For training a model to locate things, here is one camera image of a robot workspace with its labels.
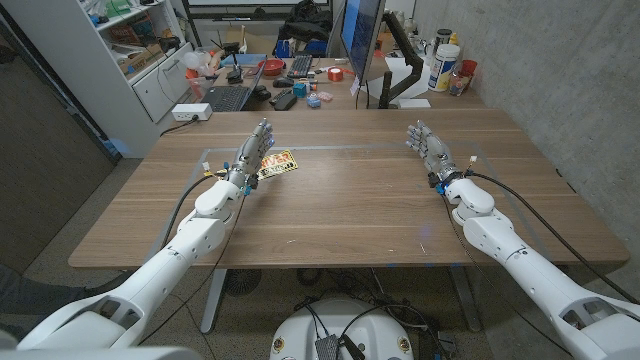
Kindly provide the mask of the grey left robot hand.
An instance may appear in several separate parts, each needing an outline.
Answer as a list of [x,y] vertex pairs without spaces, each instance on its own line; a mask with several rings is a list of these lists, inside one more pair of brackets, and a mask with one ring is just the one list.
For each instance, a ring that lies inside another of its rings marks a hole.
[[238,188],[249,187],[255,190],[258,186],[258,171],[262,167],[262,160],[274,143],[272,124],[263,118],[236,151],[234,161],[224,179]]

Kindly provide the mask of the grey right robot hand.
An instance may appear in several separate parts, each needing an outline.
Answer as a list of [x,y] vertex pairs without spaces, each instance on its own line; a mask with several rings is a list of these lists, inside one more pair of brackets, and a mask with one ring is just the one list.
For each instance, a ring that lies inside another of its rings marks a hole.
[[456,166],[449,147],[422,121],[409,125],[407,135],[406,144],[423,160],[431,188],[444,191],[451,182],[462,177],[462,171]]

